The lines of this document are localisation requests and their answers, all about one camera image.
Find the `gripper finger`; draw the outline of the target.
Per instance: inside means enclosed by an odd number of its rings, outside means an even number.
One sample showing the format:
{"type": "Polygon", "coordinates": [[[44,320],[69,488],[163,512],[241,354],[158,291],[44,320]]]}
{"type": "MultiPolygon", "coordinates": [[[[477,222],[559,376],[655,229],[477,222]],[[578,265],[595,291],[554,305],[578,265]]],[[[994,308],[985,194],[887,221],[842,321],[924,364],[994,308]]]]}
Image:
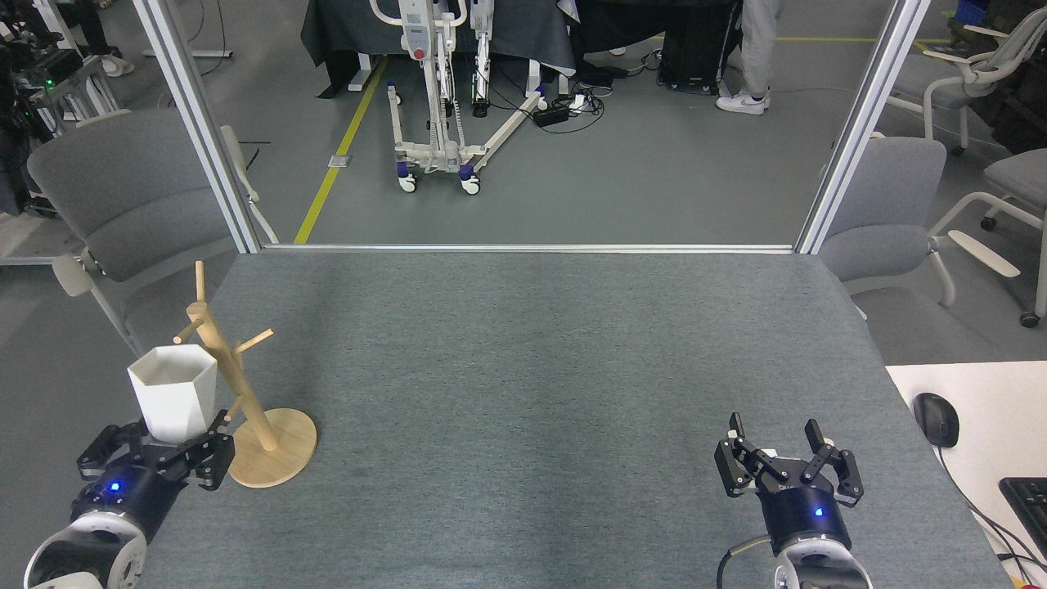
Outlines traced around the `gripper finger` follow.
{"type": "Polygon", "coordinates": [[[217,491],[235,458],[233,438],[225,432],[227,411],[221,410],[201,435],[164,452],[164,480],[217,491]]]}
{"type": "Polygon", "coordinates": [[[763,474],[782,481],[782,466],[768,452],[748,441],[743,421],[737,411],[730,414],[728,434],[714,452],[719,476],[729,497],[737,498],[763,474]]]}
{"type": "Polygon", "coordinates": [[[105,473],[110,459],[120,448],[126,447],[126,454],[116,459],[116,465],[141,465],[143,455],[143,439],[147,431],[144,421],[132,424],[107,425],[101,433],[88,444],[85,451],[79,455],[76,466],[83,481],[91,481],[105,473]]]}
{"type": "Polygon", "coordinates": [[[821,474],[824,466],[833,467],[838,485],[834,491],[834,500],[843,506],[856,506],[861,497],[864,496],[864,486],[861,483],[859,467],[853,452],[837,448],[833,440],[827,439],[820,428],[818,421],[808,420],[804,428],[809,447],[814,451],[814,457],[808,461],[808,466],[802,470],[800,479],[803,483],[812,483],[816,476],[821,474]]]}

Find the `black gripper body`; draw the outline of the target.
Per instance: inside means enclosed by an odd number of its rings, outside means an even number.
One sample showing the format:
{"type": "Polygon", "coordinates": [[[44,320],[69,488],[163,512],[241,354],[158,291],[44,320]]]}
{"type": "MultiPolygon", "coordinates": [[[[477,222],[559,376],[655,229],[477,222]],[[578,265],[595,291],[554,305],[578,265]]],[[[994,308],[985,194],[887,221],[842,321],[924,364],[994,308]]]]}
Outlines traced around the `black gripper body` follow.
{"type": "Polygon", "coordinates": [[[81,473],[88,483],[72,503],[72,519],[88,512],[110,512],[137,527],[152,541],[168,518],[184,481],[171,481],[153,467],[116,461],[105,469],[86,469],[81,473]]]}
{"type": "Polygon", "coordinates": [[[827,539],[849,551],[852,538],[847,533],[833,494],[816,486],[757,489],[771,552],[780,556],[801,540],[827,539]]]}

